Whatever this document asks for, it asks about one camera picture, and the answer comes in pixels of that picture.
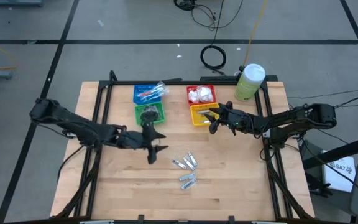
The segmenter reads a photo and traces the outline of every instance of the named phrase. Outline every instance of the wooden table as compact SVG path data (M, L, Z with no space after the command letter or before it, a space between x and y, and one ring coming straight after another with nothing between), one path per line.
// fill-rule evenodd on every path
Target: wooden table
M91 119L98 82L84 82L75 113ZM255 101L236 100L235 86L215 86L219 102L233 102L235 108L257 114ZM112 88L108 124L125 124L140 131L135 123L132 85ZM194 127L186 99L186 86L169 86L163 97L166 120L156 124L158 132L167 136L161 145L168 149L157 154L153 165L147 163L147 151L121 150L104 146L99 169L92 219L136 220L274 220L272 198L265 162L259 158L262 141L251 134L220 127L211 135L208 127ZM273 113L288 109L282 82L268 82ZM99 114L101 120L103 106ZM287 144L297 147L294 139ZM78 148L76 139L69 140L65 157ZM178 178L189 174L172 165L191 151L198 161L198 184L183 191ZM310 214L314 215L300 153L294 148L281 150L290 192ZM51 215L55 215L78 189L85 151L79 153L62 170ZM281 214L285 216L282 194L277 187ZM81 214L85 214L88 192L84 195Z

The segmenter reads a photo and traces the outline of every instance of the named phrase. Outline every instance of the blue item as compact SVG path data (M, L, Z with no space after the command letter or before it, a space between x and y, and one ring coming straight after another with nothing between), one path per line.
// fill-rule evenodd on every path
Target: blue item
M146 102L143 102L140 99L140 97L137 96L140 93L150 91L155 86L156 85L135 85L135 88L134 88L134 103L136 103L137 105L145 105L145 104L149 104L149 103L161 102L161 96L157 97L157 98L154 98L154 99L151 99L151 100L146 101Z

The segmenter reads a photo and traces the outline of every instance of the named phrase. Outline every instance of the concrete floor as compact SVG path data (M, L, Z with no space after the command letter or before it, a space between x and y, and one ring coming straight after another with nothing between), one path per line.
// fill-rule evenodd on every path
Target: concrete floor
M73 0L49 0L43 7L0 6L0 40L59 40ZM226 1L221 23L231 19L240 1ZM358 25L358 1L347 1ZM198 0L219 13L220 1ZM262 1L244 1L236 20L219 29L218 39L248 39ZM208 23L202 12L195 17ZM82 0L78 4L68 40L212 39L213 32L200 27L190 13L166 0ZM357 40L339 0L269 1L255 36L259 40ZM29 129L28 112L40 96L57 45L4 44L17 59L12 80L0 80L0 206ZM205 44L66 44L55 71L49 98L74 110L81 82L106 80L113 69L119 80L198 80L216 75L200 62ZM246 45L218 44L227 54L222 69L232 75L242 63ZM206 53L207 61L219 63L220 55ZM310 96L358 89L358 44L255 44L247 63L261 64L268 74L285 82L288 96ZM0 67L11 65L0 52ZM345 102L358 92L303 103ZM351 142L358 140L358 107L337 110L338 126L328 132ZM318 131L306 138L332 149L342 145ZM37 128L6 222L48 218L57 185L57 170L67 141ZM348 222L350 216L312 198L317 217Z

